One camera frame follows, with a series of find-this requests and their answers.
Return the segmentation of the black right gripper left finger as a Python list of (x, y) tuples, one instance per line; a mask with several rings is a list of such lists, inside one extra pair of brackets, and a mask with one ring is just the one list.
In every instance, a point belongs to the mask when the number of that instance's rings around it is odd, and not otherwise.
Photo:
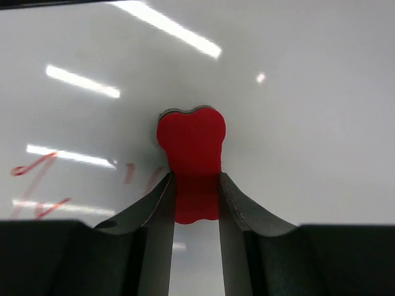
[(2, 221), (2, 295), (167, 295), (175, 177), (89, 227), (77, 220)]

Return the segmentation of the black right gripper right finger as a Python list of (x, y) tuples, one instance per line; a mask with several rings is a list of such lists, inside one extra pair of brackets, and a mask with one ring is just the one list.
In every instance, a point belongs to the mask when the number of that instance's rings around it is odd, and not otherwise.
[(227, 295), (393, 295), (394, 226), (293, 225), (219, 176)]

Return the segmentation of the white whiteboard black frame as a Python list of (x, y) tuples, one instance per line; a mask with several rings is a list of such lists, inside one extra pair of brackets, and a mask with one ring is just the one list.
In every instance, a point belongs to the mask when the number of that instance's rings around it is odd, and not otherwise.
[[(202, 105), (261, 207), (394, 226), (393, 1), (2, 1), (1, 222), (119, 214), (174, 175), (159, 117)], [(167, 295), (227, 295), (219, 216), (175, 221)]]

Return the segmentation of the red bone-shaped eraser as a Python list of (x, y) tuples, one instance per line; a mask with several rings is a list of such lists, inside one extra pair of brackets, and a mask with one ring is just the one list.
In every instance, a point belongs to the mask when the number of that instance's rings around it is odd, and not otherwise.
[(226, 136), (222, 114), (206, 105), (192, 110), (169, 109), (159, 117), (156, 135), (175, 176), (176, 223), (217, 220)]

